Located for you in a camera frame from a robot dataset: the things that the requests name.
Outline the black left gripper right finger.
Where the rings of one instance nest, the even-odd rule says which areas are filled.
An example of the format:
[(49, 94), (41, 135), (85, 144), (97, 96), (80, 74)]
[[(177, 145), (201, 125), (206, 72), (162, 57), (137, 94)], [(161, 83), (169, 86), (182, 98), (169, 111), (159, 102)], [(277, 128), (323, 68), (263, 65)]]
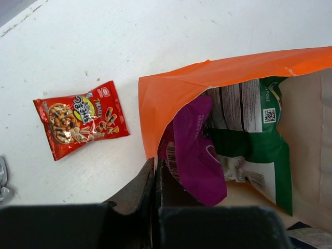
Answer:
[(277, 213), (264, 206), (207, 207), (171, 175), (155, 172), (155, 248), (290, 248)]

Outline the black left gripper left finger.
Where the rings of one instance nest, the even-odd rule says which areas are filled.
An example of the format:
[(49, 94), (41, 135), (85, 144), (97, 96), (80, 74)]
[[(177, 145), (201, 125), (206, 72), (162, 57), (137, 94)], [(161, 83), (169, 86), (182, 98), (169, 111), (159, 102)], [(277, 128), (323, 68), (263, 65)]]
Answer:
[(1, 208), (1, 248), (151, 248), (154, 160), (102, 203)]

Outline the purple snack bag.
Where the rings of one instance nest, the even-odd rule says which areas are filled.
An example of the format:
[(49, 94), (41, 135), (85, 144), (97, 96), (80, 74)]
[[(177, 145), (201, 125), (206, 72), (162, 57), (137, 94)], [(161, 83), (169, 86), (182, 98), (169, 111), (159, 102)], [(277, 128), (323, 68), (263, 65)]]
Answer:
[(203, 135), (211, 109), (207, 95), (186, 104), (167, 125), (158, 148), (158, 157), (167, 161), (172, 176), (205, 206), (215, 206), (227, 196), (213, 142)]

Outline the green snack bag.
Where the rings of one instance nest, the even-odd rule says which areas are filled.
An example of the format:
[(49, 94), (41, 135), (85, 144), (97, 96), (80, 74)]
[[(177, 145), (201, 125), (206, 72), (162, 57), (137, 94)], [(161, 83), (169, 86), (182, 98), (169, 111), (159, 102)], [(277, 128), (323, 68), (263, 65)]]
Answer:
[(250, 183), (269, 201), (293, 214), (289, 146), (277, 130), (282, 117), (280, 83), (270, 76), (204, 92), (212, 99), (206, 134), (225, 179)]

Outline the red snack packet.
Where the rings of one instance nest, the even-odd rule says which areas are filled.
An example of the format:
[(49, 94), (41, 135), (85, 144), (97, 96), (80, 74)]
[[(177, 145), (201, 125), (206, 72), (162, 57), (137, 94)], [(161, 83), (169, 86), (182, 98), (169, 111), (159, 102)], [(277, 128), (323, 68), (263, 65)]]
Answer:
[(55, 161), (87, 143), (128, 136), (113, 81), (84, 94), (33, 101)]

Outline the blue Burts crisps bag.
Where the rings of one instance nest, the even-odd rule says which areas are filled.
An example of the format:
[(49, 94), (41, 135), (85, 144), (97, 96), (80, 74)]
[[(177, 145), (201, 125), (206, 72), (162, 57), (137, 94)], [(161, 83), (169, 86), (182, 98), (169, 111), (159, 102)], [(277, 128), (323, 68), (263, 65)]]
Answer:
[(329, 249), (331, 248), (331, 234), (311, 227), (302, 222), (297, 222), (287, 228), (287, 233), (292, 243), (292, 248), (296, 249)]

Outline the silver grey snack packet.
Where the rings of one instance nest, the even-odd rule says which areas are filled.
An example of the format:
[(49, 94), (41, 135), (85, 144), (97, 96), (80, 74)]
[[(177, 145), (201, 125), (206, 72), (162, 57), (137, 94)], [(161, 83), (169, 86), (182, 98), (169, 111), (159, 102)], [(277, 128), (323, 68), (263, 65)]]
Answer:
[(7, 167), (6, 167), (6, 162), (5, 159), (0, 156), (0, 164), (1, 164), (1, 180), (0, 180), (0, 185), (1, 185), (1, 196), (0, 196), (0, 204), (4, 205), (10, 202), (13, 197), (14, 197), (14, 191), (10, 188), (7, 187), (7, 181), (8, 181), (8, 174), (7, 174)]

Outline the orange paper bag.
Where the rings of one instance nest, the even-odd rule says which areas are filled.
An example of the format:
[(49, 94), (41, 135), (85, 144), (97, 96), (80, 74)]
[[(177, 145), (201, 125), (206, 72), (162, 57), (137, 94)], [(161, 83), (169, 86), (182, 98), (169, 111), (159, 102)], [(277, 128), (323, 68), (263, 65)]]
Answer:
[(270, 76), (280, 83), (282, 117), (277, 130), (289, 146), (293, 214), (269, 201), (250, 183), (226, 181), (216, 205), (267, 204), (286, 224), (299, 219), (331, 231), (331, 48), (307, 48), (205, 61), (139, 79), (139, 114), (145, 154), (158, 157), (167, 125), (211, 88)]

